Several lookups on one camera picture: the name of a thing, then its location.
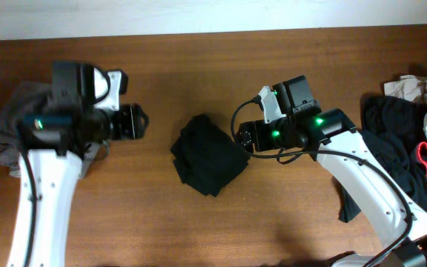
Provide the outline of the black logo t-shirt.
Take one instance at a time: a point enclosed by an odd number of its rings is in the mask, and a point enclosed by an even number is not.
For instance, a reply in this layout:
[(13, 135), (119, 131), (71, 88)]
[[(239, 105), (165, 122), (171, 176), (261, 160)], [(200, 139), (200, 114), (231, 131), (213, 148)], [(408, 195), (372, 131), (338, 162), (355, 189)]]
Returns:
[(213, 197), (246, 169), (250, 159), (205, 114), (194, 116), (180, 131), (171, 153), (181, 182)]

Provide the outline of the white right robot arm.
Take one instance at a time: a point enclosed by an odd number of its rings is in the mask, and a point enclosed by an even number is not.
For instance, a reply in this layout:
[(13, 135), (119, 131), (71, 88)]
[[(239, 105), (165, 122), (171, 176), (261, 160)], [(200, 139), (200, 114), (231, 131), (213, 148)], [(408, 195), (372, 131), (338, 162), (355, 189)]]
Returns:
[(263, 118), (232, 124), (235, 143), (257, 159), (310, 155), (349, 193), (383, 246), (375, 256), (347, 251), (309, 266), (427, 266), (427, 212), (385, 171), (342, 110), (322, 111), (305, 76), (265, 86), (249, 103)]

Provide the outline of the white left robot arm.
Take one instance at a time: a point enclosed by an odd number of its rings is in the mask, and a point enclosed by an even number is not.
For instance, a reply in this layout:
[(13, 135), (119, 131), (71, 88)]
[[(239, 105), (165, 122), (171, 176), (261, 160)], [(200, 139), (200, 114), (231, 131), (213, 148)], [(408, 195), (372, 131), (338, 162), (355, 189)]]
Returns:
[(8, 266), (63, 266), (77, 182), (99, 147), (141, 139), (149, 124), (122, 104), (128, 75), (85, 62), (55, 61), (45, 104), (16, 121), (20, 193)]

